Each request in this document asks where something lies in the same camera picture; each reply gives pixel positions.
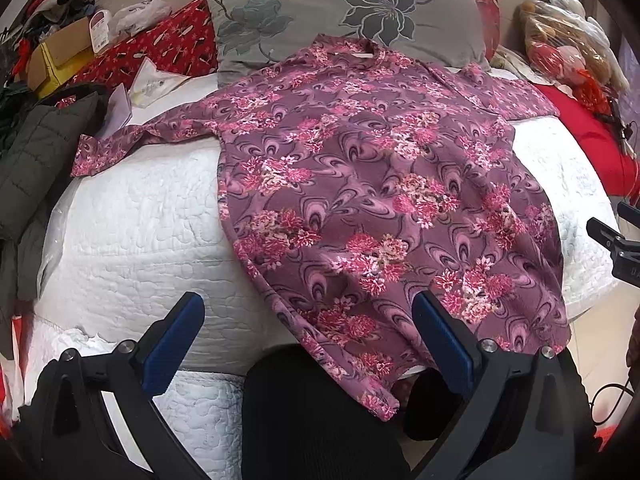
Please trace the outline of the purple floral shirt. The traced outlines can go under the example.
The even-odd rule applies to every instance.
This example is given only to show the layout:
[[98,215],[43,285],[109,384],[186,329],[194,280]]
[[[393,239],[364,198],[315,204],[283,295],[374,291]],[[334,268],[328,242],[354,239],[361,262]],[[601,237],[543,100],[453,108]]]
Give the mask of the purple floral shirt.
[[475,64],[450,72],[368,40],[320,36],[201,101],[104,140],[73,175],[143,144],[216,136],[222,228],[266,304],[380,419],[393,385],[433,358],[411,317],[427,290],[506,351],[570,341],[549,197],[514,122],[554,105]]

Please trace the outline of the pile of clothes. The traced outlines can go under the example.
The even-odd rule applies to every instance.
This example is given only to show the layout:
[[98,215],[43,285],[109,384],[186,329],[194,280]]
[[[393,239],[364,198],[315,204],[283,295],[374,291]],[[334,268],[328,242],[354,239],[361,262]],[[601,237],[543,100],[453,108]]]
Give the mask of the pile of clothes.
[[96,0],[29,0],[26,10],[2,32],[17,29],[26,37],[43,38],[94,12]]

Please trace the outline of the red blanket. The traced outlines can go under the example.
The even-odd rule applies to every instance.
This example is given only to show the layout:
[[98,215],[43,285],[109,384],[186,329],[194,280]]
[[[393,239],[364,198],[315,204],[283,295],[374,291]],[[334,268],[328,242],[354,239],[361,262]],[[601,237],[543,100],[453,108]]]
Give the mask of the red blanket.
[[610,197],[639,199],[639,165],[624,155],[614,140],[614,130],[558,88],[534,84],[559,111],[560,121],[576,140]]

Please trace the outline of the plush toy in plastic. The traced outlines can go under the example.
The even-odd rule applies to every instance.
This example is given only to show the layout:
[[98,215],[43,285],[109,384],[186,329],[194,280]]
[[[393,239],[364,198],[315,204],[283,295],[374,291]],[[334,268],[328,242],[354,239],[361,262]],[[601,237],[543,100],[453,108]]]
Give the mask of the plush toy in plastic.
[[526,0],[518,6],[529,63],[570,88],[593,114],[611,116],[629,89],[610,40],[578,0]]

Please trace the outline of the white quilted bedspread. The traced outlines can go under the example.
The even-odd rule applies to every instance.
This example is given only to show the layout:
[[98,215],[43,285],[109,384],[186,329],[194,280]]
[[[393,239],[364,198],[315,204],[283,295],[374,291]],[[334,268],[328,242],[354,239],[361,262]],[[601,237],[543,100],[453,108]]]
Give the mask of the white quilted bedspread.
[[[183,88],[179,106],[219,89]],[[590,217],[613,223],[614,214],[557,109],[513,127],[514,152],[558,222],[570,327],[616,289],[608,256],[586,231]],[[111,349],[195,292],[204,324],[156,405],[206,474],[235,479],[242,378],[266,351],[299,341],[260,296],[222,228],[220,153],[216,136],[143,144],[63,194],[47,229],[25,393],[35,394],[39,373],[65,346],[85,354]]]

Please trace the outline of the person's black trouser legs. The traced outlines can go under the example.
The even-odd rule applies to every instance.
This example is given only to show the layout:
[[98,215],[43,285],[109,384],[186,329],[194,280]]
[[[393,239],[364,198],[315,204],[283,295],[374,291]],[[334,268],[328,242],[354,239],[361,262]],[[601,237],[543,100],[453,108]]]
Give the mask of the person's black trouser legs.
[[434,368],[418,375],[388,422],[345,392],[299,344],[277,348],[245,377],[241,474],[245,479],[403,479],[396,439],[437,439],[463,405]]

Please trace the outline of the dark green puffer jacket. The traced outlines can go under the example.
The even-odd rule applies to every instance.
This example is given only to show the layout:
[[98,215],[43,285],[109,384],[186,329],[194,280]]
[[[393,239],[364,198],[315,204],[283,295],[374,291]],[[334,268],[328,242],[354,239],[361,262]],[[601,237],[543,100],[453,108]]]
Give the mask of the dark green puffer jacket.
[[37,297],[37,275],[54,205],[70,183],[80,137],[102,128],[111,91],[73,84],[39,101],[1,151],[1,311]]

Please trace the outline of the cardboard box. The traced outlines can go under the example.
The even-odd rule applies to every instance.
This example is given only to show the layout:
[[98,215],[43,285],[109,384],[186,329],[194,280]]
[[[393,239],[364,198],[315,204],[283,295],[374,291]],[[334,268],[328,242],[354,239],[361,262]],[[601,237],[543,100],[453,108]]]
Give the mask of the cardboard box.
[[26,84],[39,99],[45,98],[93,60],[89,19],[81,18],[35,48],[27,65]]

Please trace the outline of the red patterned pillow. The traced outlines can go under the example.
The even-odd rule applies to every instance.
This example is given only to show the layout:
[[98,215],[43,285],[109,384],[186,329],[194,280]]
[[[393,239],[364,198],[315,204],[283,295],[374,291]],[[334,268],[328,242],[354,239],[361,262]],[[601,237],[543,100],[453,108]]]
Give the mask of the red patterned pillow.
[[[498,0],[475,0],[483,22],[486,56],[492,58],[500,41]],[[215,31],[205,0],[192,0],[156,25],[123,39],[83,67],[72,81],[96,82],[113,89],[129,88],[141,63],[148,59],[160,70],[186,76],[216,72]]]

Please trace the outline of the white plastic bag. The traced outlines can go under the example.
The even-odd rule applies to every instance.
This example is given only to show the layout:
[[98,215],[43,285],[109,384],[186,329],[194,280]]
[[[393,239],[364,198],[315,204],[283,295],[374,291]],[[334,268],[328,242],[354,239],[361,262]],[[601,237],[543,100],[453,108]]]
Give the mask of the white plastic bag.
[[108,32],[113,40],[133,37],[168,18],[171,12],[164,0],[143,0],[117,11],[108,22]]

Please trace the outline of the grey floral pillow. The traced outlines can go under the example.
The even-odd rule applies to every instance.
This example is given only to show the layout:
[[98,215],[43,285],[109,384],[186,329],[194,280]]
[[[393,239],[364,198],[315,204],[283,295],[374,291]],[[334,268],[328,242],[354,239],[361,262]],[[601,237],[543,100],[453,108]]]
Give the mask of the grey floral pillow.
[[319,35],[370,40],[450,67],[489,65],[475,0],[207,0],[218,81],[228,86]]

